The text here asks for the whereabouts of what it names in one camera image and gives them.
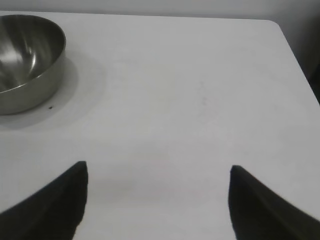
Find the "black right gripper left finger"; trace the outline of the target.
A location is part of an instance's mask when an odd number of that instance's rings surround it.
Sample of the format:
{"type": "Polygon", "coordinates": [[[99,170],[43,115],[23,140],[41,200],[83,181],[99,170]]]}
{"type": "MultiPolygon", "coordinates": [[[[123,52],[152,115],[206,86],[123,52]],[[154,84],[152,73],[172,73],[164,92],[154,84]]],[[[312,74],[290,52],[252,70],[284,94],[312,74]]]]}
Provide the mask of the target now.
{"type": "Polygon", "coordinates": [[[52,182],[0,214],[2,240],[71,240],[88,197],[87,163],[79,161],[52,182]]]}

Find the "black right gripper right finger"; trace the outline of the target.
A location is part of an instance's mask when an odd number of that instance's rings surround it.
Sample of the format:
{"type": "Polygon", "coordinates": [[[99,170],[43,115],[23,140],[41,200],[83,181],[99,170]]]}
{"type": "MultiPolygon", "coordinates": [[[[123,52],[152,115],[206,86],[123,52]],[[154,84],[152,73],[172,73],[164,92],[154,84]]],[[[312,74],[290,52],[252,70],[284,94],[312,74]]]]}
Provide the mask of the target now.
{"type": "Polygon", "coordinates": [[[238,240],[318,240],[320,222],[269,189],[240,165],[232,166],[229,215],[238,240]]]}

